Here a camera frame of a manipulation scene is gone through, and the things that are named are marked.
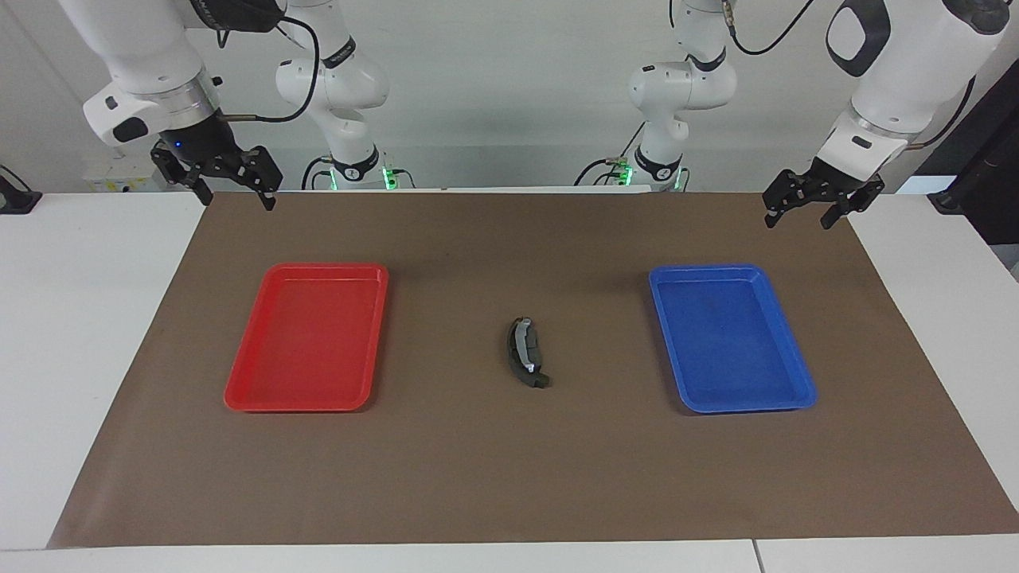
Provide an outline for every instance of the brown surface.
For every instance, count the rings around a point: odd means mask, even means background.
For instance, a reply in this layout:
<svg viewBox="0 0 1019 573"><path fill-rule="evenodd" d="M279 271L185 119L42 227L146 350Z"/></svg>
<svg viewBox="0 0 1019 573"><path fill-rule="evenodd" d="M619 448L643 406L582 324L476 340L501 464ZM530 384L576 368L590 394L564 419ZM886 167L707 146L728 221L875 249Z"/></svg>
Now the brown surface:
<svg viewBox="0 0 1019 573"><path fill-rule="evenodd" d="M248 195L206 211L50 545L769 538L1019 531L851 227L752 195ZM263 273L392 282L359 414L230 412ZM751 262L816 380L798 413L679 401L647 273ZM554 387L509 373L541 333Z"/></svg>

